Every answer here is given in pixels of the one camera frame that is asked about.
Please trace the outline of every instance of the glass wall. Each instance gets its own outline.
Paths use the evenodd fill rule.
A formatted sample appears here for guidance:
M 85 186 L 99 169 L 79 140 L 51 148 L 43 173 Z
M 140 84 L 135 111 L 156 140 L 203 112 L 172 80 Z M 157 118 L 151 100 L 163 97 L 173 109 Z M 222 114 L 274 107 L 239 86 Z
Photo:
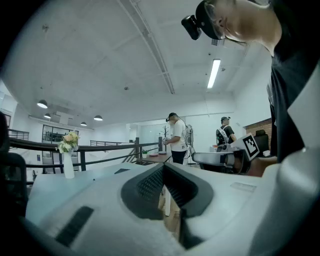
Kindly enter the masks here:
M 69 132 L 73 130 L 70 129 L 63 129 L 58 127 L 53 127 L 49 125 L 43 125 L 42 129 L 42 143 L 48 144 L 58 144 L 62 141 L 63 136 L 67 135 Z M 73 164 L 78 163 L 78 152 L 73 152 L 71 155 L 71 160 Z M 59 165 L 64 162 L 64 155 L 60 154 L 58 151 L 56 152 L 49 152 L 49 151 L 42 151 L 42 162 L 44 165 Z M 75 171 L 79 170 L 78 166 L 73 168 Z M 61 173 L 60 168 L 46 168 L 45 171 L 47 173 Z

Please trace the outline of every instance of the ceiling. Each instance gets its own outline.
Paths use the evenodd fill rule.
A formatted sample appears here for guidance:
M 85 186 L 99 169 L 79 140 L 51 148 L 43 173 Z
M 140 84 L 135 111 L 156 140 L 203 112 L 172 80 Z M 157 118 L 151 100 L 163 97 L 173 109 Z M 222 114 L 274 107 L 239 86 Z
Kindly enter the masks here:
M 262 47 L 228 40 L 215 46 L 205 34 L 192 40 L 181 19 L 194 14 L 198 3 L 48 1 L 21 31 L 1 77 L 32 116 L 59 111 L 73 116 L 69 125 L 84 121 L 89 128 L 112 123 L 93 117 L 120 104 L 135 115 L 145 97 L 232 92 L 249 79 Z M 213 59 L 221 65 L 207 89 Z M 48 110 L 37 107 L 41 99 Z

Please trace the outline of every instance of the ceiling beam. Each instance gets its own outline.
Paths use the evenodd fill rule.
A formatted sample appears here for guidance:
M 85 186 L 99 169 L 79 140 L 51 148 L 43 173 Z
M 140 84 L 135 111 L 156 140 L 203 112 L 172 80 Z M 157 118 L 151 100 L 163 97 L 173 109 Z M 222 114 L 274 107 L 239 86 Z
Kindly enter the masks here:
M 142 15 L 142 20 L 146 22 L 146 25 L 150 28 L 151 33 L 149 37 L 153 39 L 155 45 L 158 47 L 158 50 L 161 53 L 161 56 L 164 59 L 164 65 L 167 68 L 167 73 L 171 79 L 173 89 L 177 86 L 177 79 L 174 73 L 174 64 L 170 55 L 170 51 L 166 46 L 164 36 L 159 28 L 157 20 L 153 15 L 154 10 L 150 7 L 150 1 L 148 0 L 130 0 L 131 4 L 135 7 L 138 7 L 138 14 Z

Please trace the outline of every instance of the sticker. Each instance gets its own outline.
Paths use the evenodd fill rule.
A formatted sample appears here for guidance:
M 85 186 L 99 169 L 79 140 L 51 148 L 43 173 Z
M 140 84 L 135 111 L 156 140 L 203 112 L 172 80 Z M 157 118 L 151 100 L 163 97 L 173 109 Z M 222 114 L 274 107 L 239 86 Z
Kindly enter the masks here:
M 256 145 L 254 138 L 252 138 L 252 135 L 245 137 L 243 139 L 243 143 L 247 149 L 250 158 L 252 158 L 256 153 L 259 152 L 258 146 Z

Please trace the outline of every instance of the head-mounted camera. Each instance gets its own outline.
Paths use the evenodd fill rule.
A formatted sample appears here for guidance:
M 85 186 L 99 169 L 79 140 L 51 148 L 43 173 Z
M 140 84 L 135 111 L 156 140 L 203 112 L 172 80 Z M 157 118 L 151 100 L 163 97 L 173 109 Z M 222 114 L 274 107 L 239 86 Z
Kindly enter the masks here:
M 201 30 L 212 39 L 221 40 L 225 38 L 225 32 L 216 19 L 216 7 L 205 0 L 197 6 L 195 16 L 185 17 L 181 24 L 193 40 L 200 37 Z

